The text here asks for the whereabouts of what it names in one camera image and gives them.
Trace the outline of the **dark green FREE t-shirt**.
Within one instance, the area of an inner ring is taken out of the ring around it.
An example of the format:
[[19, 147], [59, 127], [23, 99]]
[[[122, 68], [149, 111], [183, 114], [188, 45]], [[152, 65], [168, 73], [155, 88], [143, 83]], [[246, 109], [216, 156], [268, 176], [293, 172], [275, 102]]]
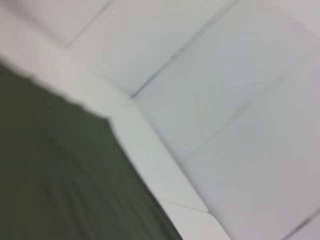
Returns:
[[107, 119], [0, 64], [0, 240], [182, 240]]

